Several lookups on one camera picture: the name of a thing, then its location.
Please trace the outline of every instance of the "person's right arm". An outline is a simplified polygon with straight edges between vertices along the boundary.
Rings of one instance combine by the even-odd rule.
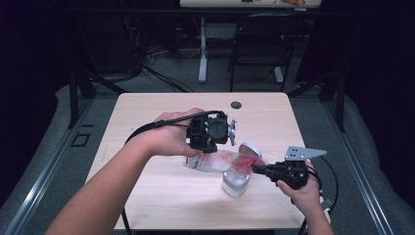
[[[279,180],[277,185],[285,195],[293,199],[296,207],[304,214],[309,235],[334,234],[332,226],[321,208],[318,181],[314,176],[309,175],[307,184],[298,190],[292,189],[282,180]]]

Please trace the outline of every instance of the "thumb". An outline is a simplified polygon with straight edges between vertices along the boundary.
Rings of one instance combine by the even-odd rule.
[[[287,195],[290,198],[292,198],[292,196],[294,194],[294,189],[292,189],[286,182],[284,182],[282,180],[278,180],[277,181],[277,185],[281,189],[281,191],[283,191],[283,193],[285,195]]]

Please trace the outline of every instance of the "gray carpet floor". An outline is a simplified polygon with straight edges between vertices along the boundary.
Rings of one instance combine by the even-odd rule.
[[[229,89],[229,73],[226,71],[228,52],[220,46],[210,48],[207,82],[204,84],[198,82],[199,55],[185,57],[180,54],[160,53],[152,58],[149,67],[180,80],[195,92],[226,92]],[[296,65],[300,60],[300,50],[298,53],[286,91],[296,88],[293,77],[295,77]],[[240,79],[245,79],[248,78],[249,73],[259,74],[260,72],[239,70],[238,75]],[[264,84],[250,84],[250,90],[268,89],[266,92],[271,92],[269,89],[275,90],[278,87],[268,81]],[[174,92],[169,85],[146,72],[142,72],[133,79],[118,82],[117,85],[130,92]],[[246,90],[245,85],[244,82],[238,84],[237,89]],[[99,83],[94,83],[94,86],[98,91],[95,99],[86,100],[79,94],[83,115],[72,130],[67,129],[70,118],[69,88],[64,87],[57,93],[59,106],[50,128],[19,185],[0,210],[1,234],[13,234],[14,231],[19,231],[19,234],[43,234],[59,210],[84,183],[117,98],[117,94],[107,87]],[[376,148],[359,115],[359,110],[349,98],[346,99],[346,133],[341,133],[333,123],[333,105],[321,103],[316,96],[318,90],[319,88],[316,87],[299,97],[292,98],[291,103],[306,147],[328,151],[326,159],[339,177],[339,199],[331,214],[335,232],[337,234],[414,234],[415,213],[395,194],[380,171]],[[84,147],[73,147],[76,143],[72,143],[72,140],[76,134],[89,136]],[[24,217],[17,219],[16,215],[22,212],[25,202],[30,199],[28,195],[37,182],[37,178],[45,172],[45,166],[57,154],[61,154],[62,159],[56,163],[56,171],[52,172],[52,180],[46,182],[47,190],[39,196],[37,203],[32,205],[31,210]],[[359,182],[361,177],[356,176],[356,165],[350,158],[356,158],[364,180],[367,180],[371,186],[369,193],[372,196],[366,196],[367,188],[361,186]],[[336,184],[332,172],[323,161],[316,159],[312,162],[322,178],[325,194],[334,198]],[[373,210],[374,204],[380,209]],[[296,229],[271,231],[272,234],[283,235],[297,234],[297,232]],[[206,231],[205,233],[218,234],[220,232]],[[235,231],[234,233],[261,234],[258,231]],[[124,234],[124,232],[115,231],[115,234]]]

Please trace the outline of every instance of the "person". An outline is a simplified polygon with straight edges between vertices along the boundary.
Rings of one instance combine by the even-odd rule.
[[[202,112],[193,108],[187,112],[163,113],[155,119],[168,120]],[[152,156],[193,157],[202,151],[186,143],[186,128],[190,119],[142,132],[131,138],[68,201],[49,226],[46,234],[111,234],[122,209]],[[319,203],[317,181],[310,177],[307,184],[293,190],[284,182],[278,186],[305,215],[309,234],[330,234],[330,224]]]

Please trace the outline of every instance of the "light wood surface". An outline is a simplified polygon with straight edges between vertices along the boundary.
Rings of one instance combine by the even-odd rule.
[[[180,0],[181,7],[189,8],[318,8],[321,0],[305,0],[305,4],[295,6],[281,0]]]
[[[242,108],[234,110],[238,101]],[[193,107],[223,111],[236,124],[236,146],[254,144],[269,162],[281,162],[290,145],[303,147],[288,97],[284,93],[136,93],[119,96],[88,179],[123,146],[127,137],[163,112]],[[183,166],[184,157],[153,157],[126,204],[132,229],[277,229],[299,228],[303,216],[264,175],[253,174],[244,195],[228,196],[220,172]],[[124,229],[120,219],[115,229]]]

